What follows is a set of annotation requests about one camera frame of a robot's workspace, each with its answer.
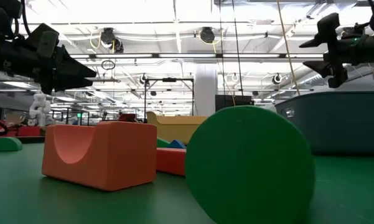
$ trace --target white column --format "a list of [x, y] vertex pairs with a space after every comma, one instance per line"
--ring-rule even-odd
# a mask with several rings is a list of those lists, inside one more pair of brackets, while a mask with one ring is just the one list
[[195, 116], [210, 116], [215, 113], [217, 94], [217, 66], [201, 64], [195, 73]]

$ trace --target white robot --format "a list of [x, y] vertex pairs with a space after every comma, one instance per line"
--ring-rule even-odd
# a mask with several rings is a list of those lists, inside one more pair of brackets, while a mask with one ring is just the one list
[[29, 108], [30, 117], [37, 117], [39, 119], [39, 126], [45, 127], [45, 115], [50, 113], [51, 110], [50, 101], [45, 100], [44, 93], [36, 93], [33, 99], [33, 104]]

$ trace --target green foam cylinder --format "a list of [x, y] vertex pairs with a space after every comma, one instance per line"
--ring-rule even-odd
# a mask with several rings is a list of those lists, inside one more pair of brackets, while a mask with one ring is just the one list
[[255, 106], [206, 119], [187, 146], [192, 195], [218, 224], [295, 224], [314, 191], [307, 141], [289, 121]]
[[170, 142], [163, 140], [161, 138], [156, 138], [156, 147], [167, 147]]
[[22, 149], [22, 143], [19, 139], [13, 137], [0, 138], [0, 152], [19, 151]]

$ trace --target gray bin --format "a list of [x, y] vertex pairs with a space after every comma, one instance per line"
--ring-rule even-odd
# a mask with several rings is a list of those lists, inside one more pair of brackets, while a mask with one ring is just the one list
[[374, 155], [374, 91], [312, 93], [275, 107], [313, 154]]

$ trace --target orange block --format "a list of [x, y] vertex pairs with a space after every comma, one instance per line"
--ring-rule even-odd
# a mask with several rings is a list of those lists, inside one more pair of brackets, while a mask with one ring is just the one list
[[114, 191], [152, 182], [155, 168], [153, 125], [47, 126], [42, 173], [49, 177]]
[[185, 149], [157, 148], [156, 170], [185, 176]]

